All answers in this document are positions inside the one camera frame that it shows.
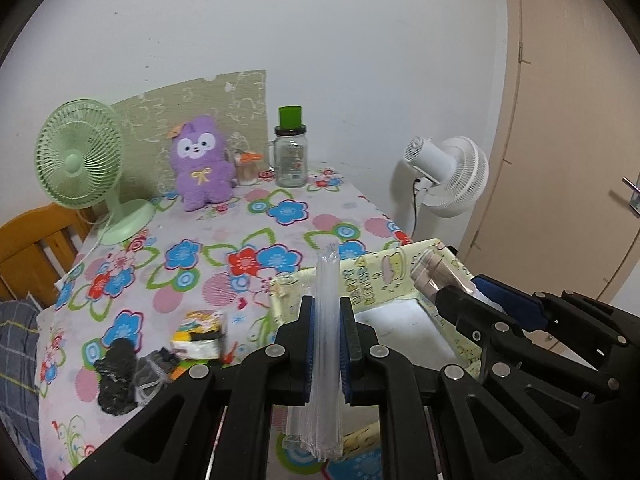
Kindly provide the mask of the floral tablecloth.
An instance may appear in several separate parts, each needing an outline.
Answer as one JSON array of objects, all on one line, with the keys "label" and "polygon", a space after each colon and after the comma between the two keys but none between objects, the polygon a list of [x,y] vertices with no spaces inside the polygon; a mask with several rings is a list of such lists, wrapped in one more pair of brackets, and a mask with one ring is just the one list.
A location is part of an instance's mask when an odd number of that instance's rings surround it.
[{"label": "floral tablecloth", "polygon": [[301,188],[270,176],[227,203],[185,211],[169,192],[142,231],[112,246],[87,240],[58,300],[39,317],[35,381],[44,474],[69,474],[124,423],[101,411],[93,364],[125,338],[139,356],[166,348],[195,310],[224,312],[222,359],[240,362],[270,344],[277,318],[269,285],[311,268],[319,249],[344,259],[395,250],[410,238],[337,172],[314,171]]}]

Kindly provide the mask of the glass jar green lid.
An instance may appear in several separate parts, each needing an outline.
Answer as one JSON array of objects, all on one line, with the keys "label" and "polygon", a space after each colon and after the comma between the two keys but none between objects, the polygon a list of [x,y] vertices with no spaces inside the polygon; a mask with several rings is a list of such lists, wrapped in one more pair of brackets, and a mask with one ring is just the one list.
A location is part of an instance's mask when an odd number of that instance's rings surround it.
[{"label": "glass jar green lid", "polygon": [[274,139],[265,148],[265,160],[281,188],[302,188],[307,182],[307,128],[303,107],[285,105],[278,109],[279,123]]}]

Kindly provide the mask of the purple plush toy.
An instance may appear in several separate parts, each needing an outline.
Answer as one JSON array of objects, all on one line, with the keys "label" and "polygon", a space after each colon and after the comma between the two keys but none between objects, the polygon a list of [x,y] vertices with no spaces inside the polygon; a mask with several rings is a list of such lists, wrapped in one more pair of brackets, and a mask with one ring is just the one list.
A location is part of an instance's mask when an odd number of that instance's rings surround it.
[{"label": "purple plush toy", "polygon": [[235,168],[227,158],[227,139],[215,119],[201,115],[172,128],[169,163],[185,211],[228,202],[233,196]]}]

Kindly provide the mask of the toothpick jar orange lid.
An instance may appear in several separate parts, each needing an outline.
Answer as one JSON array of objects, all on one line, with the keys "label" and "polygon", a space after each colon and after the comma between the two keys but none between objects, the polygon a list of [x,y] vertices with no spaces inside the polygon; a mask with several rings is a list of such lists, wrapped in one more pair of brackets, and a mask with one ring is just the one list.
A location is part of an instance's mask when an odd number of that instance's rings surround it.
[{"label": "toothpick jar orange lid", "polygon": [[238,185],[254,185],[258,181],[259,166],[261,163],[262,154],[248,151],[236,151],[234,153],[234,166]]}]

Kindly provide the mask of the yellow cartoon paper box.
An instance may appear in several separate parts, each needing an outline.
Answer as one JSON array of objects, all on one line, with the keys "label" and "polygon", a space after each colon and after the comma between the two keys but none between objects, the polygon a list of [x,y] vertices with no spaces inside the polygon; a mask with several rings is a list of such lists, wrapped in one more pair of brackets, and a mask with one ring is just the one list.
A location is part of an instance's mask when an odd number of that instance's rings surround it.
[{"label": "yellow cartoon paper box", "polygon": [[436,370],[454,361],[476,377],[480,346],[459,334],[416,288],[411,272],[423,260],[434,264],[427,271],[431,278],[451,278],[469,285],[475,297],[482,296],[473,274],[437,238],[349,254],[340,263],[340,293],[352,300],[358,321],[373,326],[380,341],[391,344],[413,363]]}]

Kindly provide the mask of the grey plaid cushion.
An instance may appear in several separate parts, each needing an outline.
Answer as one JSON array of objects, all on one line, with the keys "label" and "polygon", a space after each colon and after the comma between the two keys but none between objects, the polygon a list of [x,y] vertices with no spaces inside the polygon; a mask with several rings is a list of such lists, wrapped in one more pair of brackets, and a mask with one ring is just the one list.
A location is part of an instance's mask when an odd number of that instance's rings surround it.
[{"label": "grey plaid cushion", "polygon": [[30,299],[1,303],[1,423],[36,479],[46,478],[36,385],[40,312],[38,304]]}]

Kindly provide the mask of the green desk fan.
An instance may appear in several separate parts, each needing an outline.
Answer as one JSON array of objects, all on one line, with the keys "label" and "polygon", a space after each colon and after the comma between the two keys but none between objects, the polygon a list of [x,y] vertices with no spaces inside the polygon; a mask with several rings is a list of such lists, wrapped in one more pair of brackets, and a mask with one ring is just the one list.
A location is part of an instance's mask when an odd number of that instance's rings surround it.
[{"label": "green desk fan", "polygon": [[122,122],[110,106],[92,99],[60,105],[37,136],[34,163],[43,191],[68,209],[104,205],[107,219],[98,229],[103,245],[129,240],[155,214],[144,198],[120,200],[124,157]]}]

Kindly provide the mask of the beige door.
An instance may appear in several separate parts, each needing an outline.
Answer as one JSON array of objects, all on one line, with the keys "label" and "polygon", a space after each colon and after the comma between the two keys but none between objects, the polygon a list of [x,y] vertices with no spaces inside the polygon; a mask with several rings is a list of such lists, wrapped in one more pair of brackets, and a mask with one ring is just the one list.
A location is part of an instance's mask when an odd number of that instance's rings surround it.
[{"label": "beige door", "polygon": [[604,0],[506,0],[490,178],[459,247],[524,292],[612,301],[639,261],[639,55]]}]

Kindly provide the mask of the clear plastic straw pack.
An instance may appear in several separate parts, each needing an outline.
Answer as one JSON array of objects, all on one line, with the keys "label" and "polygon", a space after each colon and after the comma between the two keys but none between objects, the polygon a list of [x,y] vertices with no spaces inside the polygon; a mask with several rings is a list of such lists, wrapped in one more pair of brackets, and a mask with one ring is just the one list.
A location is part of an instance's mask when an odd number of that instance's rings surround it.
[{"label": "clear plastic straw pack", "polygon": [[284,445],[306,451],[320,463],[343,453],[340,261],[335,243],[318,253],[311,296],[309,399],[286,414]]}]

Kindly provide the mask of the grey drawstring pouch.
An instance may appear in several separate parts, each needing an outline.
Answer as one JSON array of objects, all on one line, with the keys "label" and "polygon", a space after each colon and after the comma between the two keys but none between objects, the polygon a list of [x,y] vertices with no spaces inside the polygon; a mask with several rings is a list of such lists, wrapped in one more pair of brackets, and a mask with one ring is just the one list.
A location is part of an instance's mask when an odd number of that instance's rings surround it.
[{"label": "grey drawstring pouch", "polygon": [[171,374],[179,364],[178,356],[166,348],[142,356],[132,378],[137,401],[142,405],[148,404],[172,382]]}]

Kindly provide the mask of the white standing fan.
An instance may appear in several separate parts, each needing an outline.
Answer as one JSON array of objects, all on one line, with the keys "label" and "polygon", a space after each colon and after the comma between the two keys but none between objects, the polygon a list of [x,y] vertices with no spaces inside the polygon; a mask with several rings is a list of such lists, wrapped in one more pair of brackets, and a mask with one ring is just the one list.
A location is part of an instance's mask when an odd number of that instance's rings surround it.
[{"label": "white standing fan", "polygon": [[466,136],[440,143],[416,136],[404,151],[404,161],[426,181],[416,196],[419,205],[438,218],[454,218],[471,209],[489,178],[486,154]]}]

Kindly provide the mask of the wooden chair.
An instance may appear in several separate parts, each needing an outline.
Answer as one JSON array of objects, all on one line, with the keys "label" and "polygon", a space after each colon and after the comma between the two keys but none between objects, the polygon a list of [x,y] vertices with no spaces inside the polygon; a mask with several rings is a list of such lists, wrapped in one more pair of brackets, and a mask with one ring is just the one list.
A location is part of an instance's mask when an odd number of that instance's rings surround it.
[{"label": "wooden chair", "polygon": [[70,270],[78,250],[72,234],[85,240],[96,215],[58,204],[32,209],[1,227],[1,300],[32,295],[44,308],[55,304],[55,282]]}]

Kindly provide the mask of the beige patterned board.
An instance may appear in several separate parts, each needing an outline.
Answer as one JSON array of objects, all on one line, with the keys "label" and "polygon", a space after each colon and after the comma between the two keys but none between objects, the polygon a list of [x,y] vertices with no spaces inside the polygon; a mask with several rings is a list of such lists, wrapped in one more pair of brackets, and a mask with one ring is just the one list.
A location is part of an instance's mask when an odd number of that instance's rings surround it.
[{"label": "beige patterned board", "polygon": [[198,78],[150,90],[112,105],[122,120],[122,200],[152,198],[175,187],[167,133],[200,115],[214,118],[230,148],[262,152],[268,141],[266,72]]}]

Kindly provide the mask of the yellow white tissue pack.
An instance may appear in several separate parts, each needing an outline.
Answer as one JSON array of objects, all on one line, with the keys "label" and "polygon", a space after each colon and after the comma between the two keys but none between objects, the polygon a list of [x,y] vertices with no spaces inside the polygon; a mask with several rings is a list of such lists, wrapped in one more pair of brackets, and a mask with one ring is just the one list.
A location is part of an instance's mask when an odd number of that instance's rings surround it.
[{"label": "yellow white tissue pack", "polygon": [[226,333],[224,312],[190,311],[171,337],[171,350],[182,360],[218,360],[224,351]]}]

